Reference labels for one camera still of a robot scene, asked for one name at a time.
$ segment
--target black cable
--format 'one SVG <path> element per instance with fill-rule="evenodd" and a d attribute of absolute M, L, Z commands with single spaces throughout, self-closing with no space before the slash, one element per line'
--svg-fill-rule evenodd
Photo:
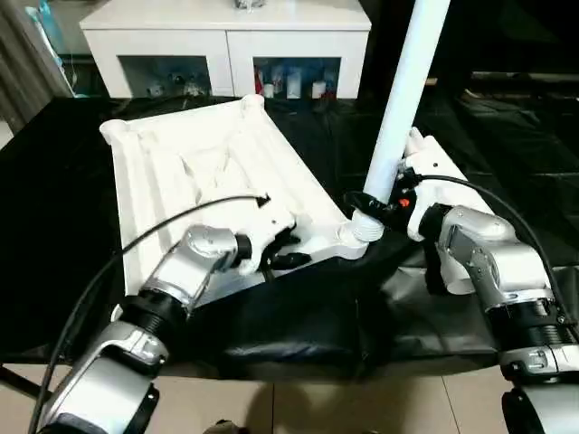
<path fill-rule="evenodd" d="M 553 295 L 555 296 L 555 300 L 558 301 L 558 303 L 559 303 L 559 308 L 561 309 L 561 314 L 565 318 L 565 322 L 570 323 L 569 324 L 569 331 L 573 335 L 573 338 L 575 339 L 575 341 L 577 343 L 579 343 L 579 332 L 577 332 L 577 329 L 575 328 L 575 326 L 573 324 L 574 319 L 570 315 L 570 312 L 565 305 L 565 299 L 564 299 L 563 294 L 561 293 L 561 289 L 559 288 L 559 285 L 557 283 L 555 273 L 553 272 L 553 267 L 551 266 L 551 261 L 547 257 L 545 249 L 543 248 L 543 245 L 541 244 L 541 241 L 536 236 L 533 229 L 525 221 L 525 219 L 517 212 L 517 210 L 515 210 L 505 200 L 501 199 L 499 196 L 497 196 L 496 194 L 494 194 L 490 190 L 488 190 L 480 185 L 471 183 L 470 181 L 466 181 L 466 180 L 463 180 L 460 178 L 455 178 L 453 176 L 446 176 L 446 175 L 415 175 L 415 179 L 416 179 L 416 182 L 418 182 L 418 183 L 421 181 L 432 180 L 432 181 L 447 181 L 449 183 L 464 185 L 466 187 L 469 187 L 469 188 L 477 191 L 478 193 L 481 193 L 481 194 L 487 196 L 488 198 L 490 198 L 494 202 L 499 203 L 501 206 L 503 206 L 511 214 L 513 219 L 515 219 L 517 221 L 517 224 L 527 233 L 526 236 L 530 239 L 531 245 L 535 248 L 539 257 L 543 261 L 546 275 L 547 275 L 547 278 L 549 279 L 549 284 L 551 285 L 551 290 L 553 291 Z"/>
<path fill-rule="evenodd" d="M 46 370 L 44 371 L 43 382 L 41 383 L 41 386 L 40 386 L 38 398 L 36 399 L 36 403 L 34 404 L 33 415 L 30 419 L 30 424 L 28 426 L 28 434 L 36 434 L 36 430 L 38 430 L 38 424 L 40 422 L 40 418 L 42 415 L 44 401 L 46 400 L 46 395 L 48 394 L 48 387 L 51 383 L 52 375 L 54 374 L 54 369 L 56 368 L 56 364 L 58 363 L 58 360 L 61 356 L 64 342 L 66 341 L 68 333 L 70 332 L 72 326 L 75 323 L 76 316 L 79 314 L 79 311 L 81 309 L 82 304 L 84 303 L 84 300 L 90 294 L 90 292 L 92 292 L 92 290 L 95 288 L 95 285 L 97 284 L 97 282 L 99 282 L 99 280 L 102 278 L 102 276 L 119 259 L 122 259 L 122 257 L 125 254 L 127 254 L 129 251 L 134 249 L 141 241 L 148 238 L 150 235 L 159 231 L 160 229 L 164 228 L 168 224 L 174 222 L 175 220 L 179 220 L 182 217 L 185 217 L 186 215 L 191 214 L 192 212 L 200 211 L 203 208 L 207 208 L 209 206 L 213 206 L 213 205 L 216 205 L 219 203 L 225 203 L 225 202 L 230 202 L 230 201 L 239 201 L 239 200 L 250 200 L 250 199 L 251 200 L 257 200 L 257 201 L 264 200 L 264 198 L 260 197 L 260 196 L 245 194 L 245 195 L 225 197 L 223 199 L 217 199 L 215 201 L 202 203 L 200 205 L 189 208 L 185 211 L 180 212 L 179 214 L 174 215 L 173 217 L 169 217 L 168 219 L 156 224 L 152 228 L 143 232 L 141 235 L 136 237 L 132 242 L 127 244 L 127 246 L 125 246 L 124 249 L 116 252 L 115 254 L 113 254 L 110 257 L 110 259 L 107 261 L 107 263 L 104 266 L 102 266 L 102 268 L 97 272 L 97 274 L 95 274 L 95 276 L 92 278 L 92 280 L 86 286 L 86 288 L 82 291 L 81 296 L 77 299 L 76 304 L 72 308 L 72 311 L 69 314 L 69 316 L 66 320 L 66 323 L 64 324 L 64 327 L 61 330 L 61 334 L 59 335 L 59 337 L 56 341 L 56 344 L 55 344 L 54 348 L 52 349 L 50 361 L 48 362 L 48 364 L 46 366 Z"/>

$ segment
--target tiled floor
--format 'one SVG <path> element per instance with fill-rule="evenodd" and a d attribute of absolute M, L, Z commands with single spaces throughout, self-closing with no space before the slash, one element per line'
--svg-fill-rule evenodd
<path fill-rule="evenodd" d="M 8 365 L 35 381 L 40 366 Z M 64 370 L 58 374 L 62 377 Z M 447 377 L 386 378 L 366 385 L 156 381 L 161 402 L 147 433 L 201 434 L 220 419 L 252 434 L 507 434 L 497 368 Z M 32 400 L 0 386 L 2 432 L 24 432 Z"/>
<path fill-rule="evenodd" d="M 12 131 L 10 127 L 0 118 L 0 149 L 2 149 L 6 143 L 12 138 Z"/>

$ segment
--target wall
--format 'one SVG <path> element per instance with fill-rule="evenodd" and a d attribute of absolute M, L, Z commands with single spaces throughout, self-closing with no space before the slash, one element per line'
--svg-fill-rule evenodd
<path fill-rule="evenodd" d="M 38 7 L 38 0 L 13 0 L 22 8 Z M 56 23 L 60 26 L 63 43 L 52 41 L 54 50 L 59 54 L 90 54 L 89 45 L 84 39 L 79 22 L 96 7 L 102 4 L 97 0 L 51 0 L 49 5 Z"/>

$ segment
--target black fabric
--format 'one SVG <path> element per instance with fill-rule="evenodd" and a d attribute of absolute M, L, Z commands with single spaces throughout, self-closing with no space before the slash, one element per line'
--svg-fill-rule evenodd
<path fill-rule="evenodd" d="M 76 297 L 119 247 L 112 159 L 99 124 L 224 100 L 57 99 L 0 152 L 0 361 L 45 361 Z M 342 195 L 364 183 L 384 108 L 267 101 L 266 109 L 351 212 Z M 578 120 L 577 101 L 434 94 L 424 96 L 416 119 L 471 181 L 508 199 L 537 230 L 576 315 Z M 333 259 L 198 309 L 174 360 L 207 376 L 260 379 L 361 378 L 393 363 L 430 373 L 493 364 L 495 343 L 477 299 L 446 295 L 436 270 L 424 268 L 422 246 L 389 233 L 361 263 Z M 117 268 L 70 357 L 106 324 L 122 292 Z"/>

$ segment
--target white plastic tray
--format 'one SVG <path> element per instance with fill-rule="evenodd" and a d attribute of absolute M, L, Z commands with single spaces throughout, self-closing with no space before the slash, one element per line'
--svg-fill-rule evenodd
<path fill-rule="evenodd" d="M 364 252 L 350 239 L 353 245 L 344 248 L 339 233 L 348 220 L 267 116 L 260 96 L 128 122 L 114 119 L 100 132 L 112 147 L 123 246 L 188 207 L 252 193 L 283 201 L 302 239 L 290 250 L 311 254 L 312 263 Z M 237 231 L 257 211 L 254 201 L 224 203 L 151 236 L 124 259 L 126 293 L 139 291 L 188 225 Z M 215 275 L 200 305 L 262 282 L 261 273 Z"/>

